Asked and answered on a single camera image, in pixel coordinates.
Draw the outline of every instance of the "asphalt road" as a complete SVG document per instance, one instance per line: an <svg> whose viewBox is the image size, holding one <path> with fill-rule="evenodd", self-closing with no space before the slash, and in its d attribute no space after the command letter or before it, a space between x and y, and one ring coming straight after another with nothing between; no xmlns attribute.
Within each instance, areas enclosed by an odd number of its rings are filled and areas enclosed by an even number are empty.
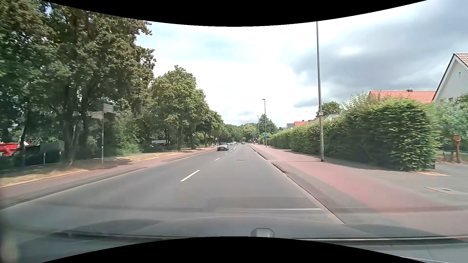
<svg viewBox="0 0 468 263"><path fill-rule="evenodd" d="M119 219L220 215L341 223L246 144L90 183L9 207L1 214L9 223L52 230Z"/></svg>

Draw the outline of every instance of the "car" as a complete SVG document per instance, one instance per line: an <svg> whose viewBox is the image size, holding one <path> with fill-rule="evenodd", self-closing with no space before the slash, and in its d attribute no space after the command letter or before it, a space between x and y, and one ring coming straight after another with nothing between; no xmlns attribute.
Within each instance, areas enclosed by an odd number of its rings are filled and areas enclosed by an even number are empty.
<svg viewBox="0 0 468 263"><path fill-rule="evenodd" d="M216 149L216 151L221 151L221 150L223 150L223 151L229 150L229 145L227 145L227 143L225 143L225 142L220 142L218 144L218 149Z"/></svg>

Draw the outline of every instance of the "sky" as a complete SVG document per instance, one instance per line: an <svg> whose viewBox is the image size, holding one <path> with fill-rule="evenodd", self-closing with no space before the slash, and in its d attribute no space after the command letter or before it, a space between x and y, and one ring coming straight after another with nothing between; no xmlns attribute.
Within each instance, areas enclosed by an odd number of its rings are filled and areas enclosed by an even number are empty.
<svg viewBox="0 0 468 263"><path fill-rule="evenodd" d="M468 52L467 9L466 0L426 0L318 22L322 103L369 90L436 90L452 54ZM318 110L315 27L153 22L137 44L155 49L155 76L174 65L193 73L225 123L256 123L266 108L286 127Z"/></svg>

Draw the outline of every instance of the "roof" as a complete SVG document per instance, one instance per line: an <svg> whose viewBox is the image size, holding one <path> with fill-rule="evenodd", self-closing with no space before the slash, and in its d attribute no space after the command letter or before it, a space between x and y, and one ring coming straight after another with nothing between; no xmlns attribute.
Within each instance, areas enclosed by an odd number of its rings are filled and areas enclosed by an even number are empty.
<svg viewBox="0 0 468 263"><path fill-rule="evenodd" d="M371 90L369 91L369 95L373 95L375 98L378 97L402 97L402 98L409 98L413 100L420 101L422 103L431 103L434 95L436 94L435 90L413 90L412 92L408 90Z"/></svg>
<svg viewBox="0 0 468 263"><path fill-rule="evenodd" d="M440 87L443 85L447 78L447 73L450 71L450 69L453 66L453 63L455 61L460 62L462 65L464 65L468 69L468 53L454 53L452 55L452 58L450 59L450 62L447 65L447 68L445 69L444 75L442 75L442 78L440 79L439 85L437 86L436 93L434 94L434 97L432 98L433 100L436 99L436 95L438 94Z"/></svg>
<svg viewBox="0 0 468 263"><path fill-rule="evenodd" d="M303 125L303 124L306 124L306 123L308 123L308 122L306 122L306 121L294 122L294 127L299 126L299 125Z"/></svg>
<svg viewBox="0 0 468 263"><path fill-rule="evenodd" d="M468 53L455 53L454 55L468 66Z"/></svg>

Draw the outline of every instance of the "lamp post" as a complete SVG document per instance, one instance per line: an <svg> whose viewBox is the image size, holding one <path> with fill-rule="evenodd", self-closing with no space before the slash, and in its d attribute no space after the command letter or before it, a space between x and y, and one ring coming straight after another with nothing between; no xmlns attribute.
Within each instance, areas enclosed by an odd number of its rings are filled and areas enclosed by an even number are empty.
<svg viewBox="0 0 468 263"><path fill-rule="evenodd" d="M265 134L266 134L266 100L265 99L262 99L262 100L264 102L263 106L264 106L264 110L265 110L265 113L264 113L265 115L264 115L264 118L263 118L263 122L265 124Z"/></svg>
<svg viewBox="0 0 468 263"><path fill-rule="evenodd" d="M257 115L258 142L260 142L260 117Z"/></svg>
<svg viewBox="0 0 468 263"><path fill-rule="evenodd" d="M315 22L317 32L317 80L319 88L319 123L320 123L320 161L325 161L323 149L323 123L322 123L322 89L320 86L320 52L319 52L319 22Z"/></svg>

